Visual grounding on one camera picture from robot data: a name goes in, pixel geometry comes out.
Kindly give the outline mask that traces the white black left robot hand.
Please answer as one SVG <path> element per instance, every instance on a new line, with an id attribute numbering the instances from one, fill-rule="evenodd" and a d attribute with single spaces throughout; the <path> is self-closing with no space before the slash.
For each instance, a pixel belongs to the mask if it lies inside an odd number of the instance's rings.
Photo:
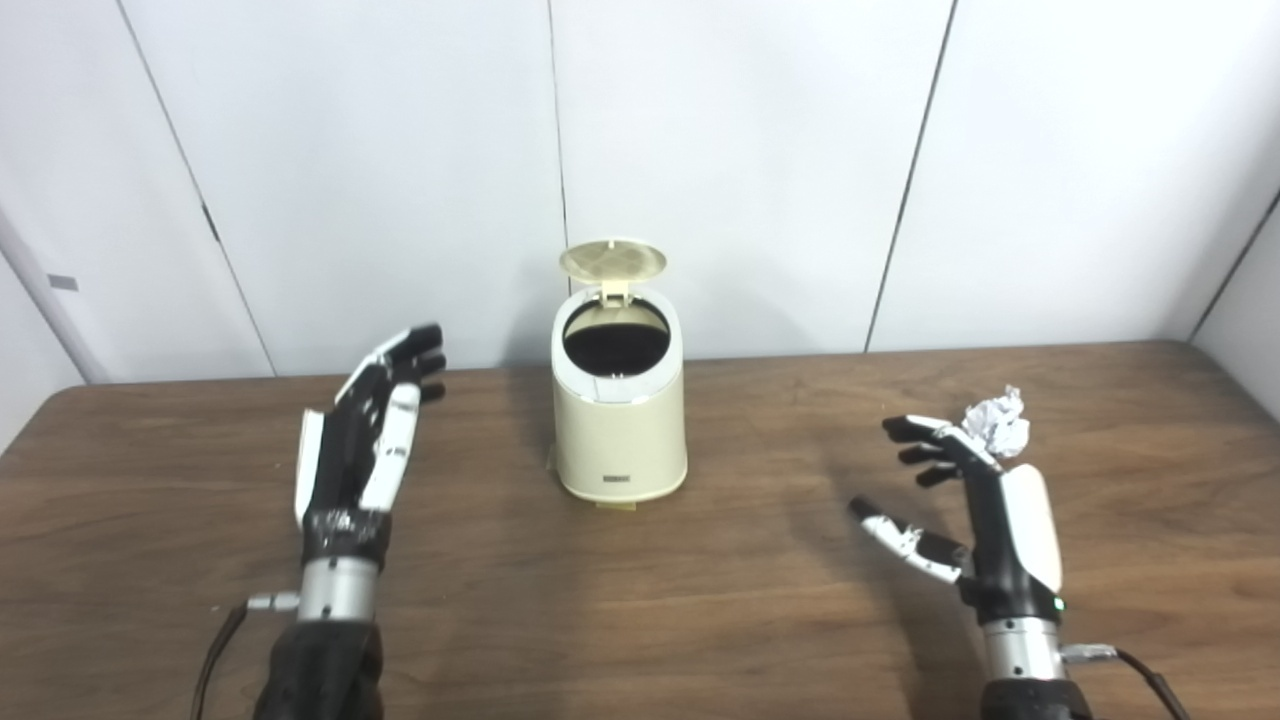
<path id="1" fill-rule="evenodd" d="M 444 397 L 445 365 L 443 329 L 411 327 L 364 357 L 330 409 L 303 411 L 294 483 L 303 562 L 385 566 L 420 409 Z"/>

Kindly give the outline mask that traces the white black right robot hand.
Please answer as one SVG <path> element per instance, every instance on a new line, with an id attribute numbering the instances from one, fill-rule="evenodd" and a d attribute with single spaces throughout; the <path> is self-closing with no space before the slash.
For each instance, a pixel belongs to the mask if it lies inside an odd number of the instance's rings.
<path id="1" fill-rule="evenodd" d="M 882 427 L 902 446 L 900 462 L 927 464 L 916 474 L 919 487 L 961 482 L 974 543 L 914 525 L 865 495 L 849 503 L 860 528 L 908 566 L 955 585 L 980 625 L 1025 619 L 1059 625 L 1062 559 L 1039 471 L 1029 464 L 1004 468 L 979 439 L 938 418 L 890 416 Z"/>

